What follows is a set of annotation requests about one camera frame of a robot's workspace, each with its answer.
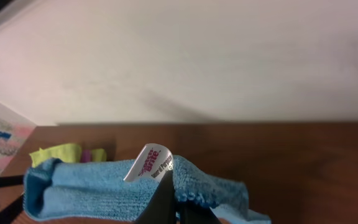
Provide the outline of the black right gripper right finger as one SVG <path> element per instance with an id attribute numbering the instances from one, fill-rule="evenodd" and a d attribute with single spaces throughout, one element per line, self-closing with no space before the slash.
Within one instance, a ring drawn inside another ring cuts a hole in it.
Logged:
<path id="1" fill-rule="evenodd" d="M 178 204 L 180 224 L 221 224 L 210 208 L 201 207 L 193 202 Z"/>

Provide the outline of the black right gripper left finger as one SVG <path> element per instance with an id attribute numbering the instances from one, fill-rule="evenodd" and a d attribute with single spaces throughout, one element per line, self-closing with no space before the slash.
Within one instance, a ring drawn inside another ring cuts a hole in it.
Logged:
<path id="1" fill-rule="evenodd" d="M 173 171 L 165 173 L 149 204 L 134 222 L 135 224 L 175 224 L 176 202 L 174 199 Z"/>

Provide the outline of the blue microfiber cloth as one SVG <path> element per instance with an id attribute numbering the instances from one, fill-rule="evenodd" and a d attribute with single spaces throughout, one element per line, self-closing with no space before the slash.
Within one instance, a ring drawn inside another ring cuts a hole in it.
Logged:
<path id="1" fill-rule="evenodd" d="M 131 160 L 67 163 L 47 159 L 27 169 L 23 208 L 36 221 L 88 217 L 131 222 L 145 210 L 168 170 L 173 172 L 178 203 L 209 208 L 230 223 L 271 222 L 249 208 L 244 183 L 209 175 L 153 143 Z"/>

